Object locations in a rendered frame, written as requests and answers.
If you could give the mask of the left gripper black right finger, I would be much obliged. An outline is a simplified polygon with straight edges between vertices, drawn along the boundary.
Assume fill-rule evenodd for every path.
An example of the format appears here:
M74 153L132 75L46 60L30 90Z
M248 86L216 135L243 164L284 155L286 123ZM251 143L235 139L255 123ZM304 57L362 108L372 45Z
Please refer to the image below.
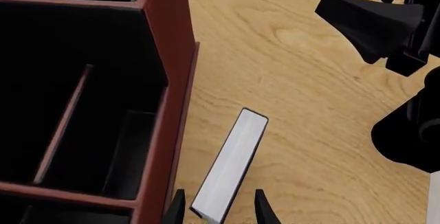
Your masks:
M255 190L254 209L257 224L281 224L262 189Z

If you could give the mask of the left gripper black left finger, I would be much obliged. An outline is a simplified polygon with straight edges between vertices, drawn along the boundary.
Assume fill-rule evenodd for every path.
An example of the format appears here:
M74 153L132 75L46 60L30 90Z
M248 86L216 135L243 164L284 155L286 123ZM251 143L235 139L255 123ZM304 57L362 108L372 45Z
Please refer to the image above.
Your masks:
M160 224L183 224L186 207L185 190L178 189Z

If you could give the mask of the book with white pages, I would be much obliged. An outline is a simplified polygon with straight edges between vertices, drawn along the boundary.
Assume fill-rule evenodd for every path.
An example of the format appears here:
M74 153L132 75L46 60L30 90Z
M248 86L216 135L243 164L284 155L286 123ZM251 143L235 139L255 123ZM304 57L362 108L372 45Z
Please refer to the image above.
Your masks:
M242 108L190 205L207 224L223 224L252 163L268 118Z

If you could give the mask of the red-brown desk caddy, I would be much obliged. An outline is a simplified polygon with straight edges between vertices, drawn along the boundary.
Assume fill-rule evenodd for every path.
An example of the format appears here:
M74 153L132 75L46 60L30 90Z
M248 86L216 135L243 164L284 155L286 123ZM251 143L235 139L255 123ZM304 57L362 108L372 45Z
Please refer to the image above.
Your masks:
M188 0L0 0L0 224L160 224L198 49Z

